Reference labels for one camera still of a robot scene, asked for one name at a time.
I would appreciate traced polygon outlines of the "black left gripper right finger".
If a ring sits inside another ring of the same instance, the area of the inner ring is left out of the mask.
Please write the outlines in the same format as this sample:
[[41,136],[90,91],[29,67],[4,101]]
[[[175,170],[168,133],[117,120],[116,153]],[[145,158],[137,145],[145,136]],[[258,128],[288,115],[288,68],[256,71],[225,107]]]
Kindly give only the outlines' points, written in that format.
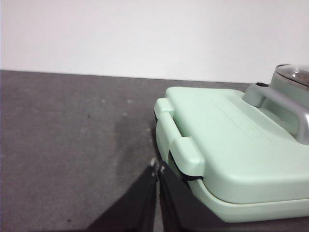
[[166,232],[226,232],[228,227],[195,197],[166,162],[160,163],[160,205]]

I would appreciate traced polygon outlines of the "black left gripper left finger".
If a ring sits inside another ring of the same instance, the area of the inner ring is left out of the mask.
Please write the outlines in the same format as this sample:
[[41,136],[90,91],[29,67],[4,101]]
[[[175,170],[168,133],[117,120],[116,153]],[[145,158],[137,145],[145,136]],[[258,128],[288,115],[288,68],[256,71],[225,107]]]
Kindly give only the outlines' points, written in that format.
[[88,232],[152,232],[157,175],[149,165],[126,193],[87,228]]

